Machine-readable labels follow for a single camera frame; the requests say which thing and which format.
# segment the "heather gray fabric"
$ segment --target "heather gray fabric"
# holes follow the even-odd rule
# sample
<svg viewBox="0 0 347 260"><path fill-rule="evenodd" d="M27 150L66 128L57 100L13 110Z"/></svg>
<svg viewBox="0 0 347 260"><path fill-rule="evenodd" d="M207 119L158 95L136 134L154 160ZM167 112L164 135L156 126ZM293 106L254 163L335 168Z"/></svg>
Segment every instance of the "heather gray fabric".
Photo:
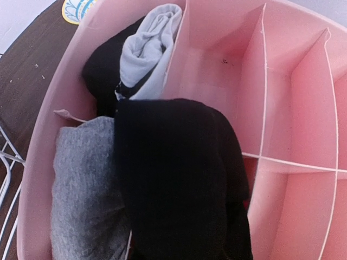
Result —
<svg viewBox="0 0 347 260"><path fill-rule="evenodd" d="M130 224L114 167L114 119L62 127L52 207L55 260L123 260Z"/></svg>

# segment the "black cloth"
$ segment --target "black cloth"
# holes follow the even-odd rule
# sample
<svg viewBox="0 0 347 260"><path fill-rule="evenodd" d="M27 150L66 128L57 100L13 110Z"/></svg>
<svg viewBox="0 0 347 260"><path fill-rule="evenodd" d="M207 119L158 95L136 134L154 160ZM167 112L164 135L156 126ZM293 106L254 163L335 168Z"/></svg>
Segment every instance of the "black cloth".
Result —
<svg viewBox="0 0 347 260"><path fill-rule="evenodd" d="M114 156L132 260L249 260L249 188L236 135L184 99L118 103Z"/></svg>
<svg viewBox="0 0 347 260"><path fill-rule="evenodd" d="M129 36L136 33L144 18L99 46L83 67L82 78L97 100L97 116L114 117L117 107L114 91L120 82L119 61L123 44Z"/></svg>

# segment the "brown wooden floor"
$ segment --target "brown wooden floor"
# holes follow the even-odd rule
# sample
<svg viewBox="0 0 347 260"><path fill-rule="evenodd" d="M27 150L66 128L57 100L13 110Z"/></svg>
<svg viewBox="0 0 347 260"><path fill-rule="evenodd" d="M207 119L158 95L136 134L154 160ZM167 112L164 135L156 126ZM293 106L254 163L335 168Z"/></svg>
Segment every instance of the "brown wooden floor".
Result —
<svg viewBox="0 0 347 260"><path fill-rule="evenodd" d="M34 124L54 71L77 26L61 16L63 0L57 0L20 35L0 58L0 125L25 159ZM5 204L0 209L0 226L21 182L23 167L17 165ZM6 175L0 162L0 184ZM17 205L0 243L0 259L17 214ZM6 259L17 259L16 238Z"/></svg>

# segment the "blue and yellow patterned object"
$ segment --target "blue and yellow patterned object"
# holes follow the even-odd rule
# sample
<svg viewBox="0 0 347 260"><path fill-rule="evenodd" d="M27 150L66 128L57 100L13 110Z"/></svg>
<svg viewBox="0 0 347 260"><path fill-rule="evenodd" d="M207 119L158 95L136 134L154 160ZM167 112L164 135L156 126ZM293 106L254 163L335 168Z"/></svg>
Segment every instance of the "blue and yellow patterned object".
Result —
<svg viewBox="0 0 347 260"><path fill-rule="evenodd" d="M72 24L80 24L84 15L98 0L65 0L61 10L64 19Z"/></svg>

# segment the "pink plastic organizer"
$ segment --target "pink plastic organizer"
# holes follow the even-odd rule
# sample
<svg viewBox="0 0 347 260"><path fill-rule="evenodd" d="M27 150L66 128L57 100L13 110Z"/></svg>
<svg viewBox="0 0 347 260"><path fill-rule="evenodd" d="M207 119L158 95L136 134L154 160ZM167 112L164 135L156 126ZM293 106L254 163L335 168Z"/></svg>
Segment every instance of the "pink plastic organizer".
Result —
<svg viewBox="0 0 347 260"><path fill-rule="evenodd" d="M168 0L100 0L52 79L24 171L20 259L51 259L55 138L66 109L95 102L80 74L94 49ZM285 1L174 0L185 9L164 99L220 110L234 126L252 187L255 260L347 259L347 30Z"/></svg>

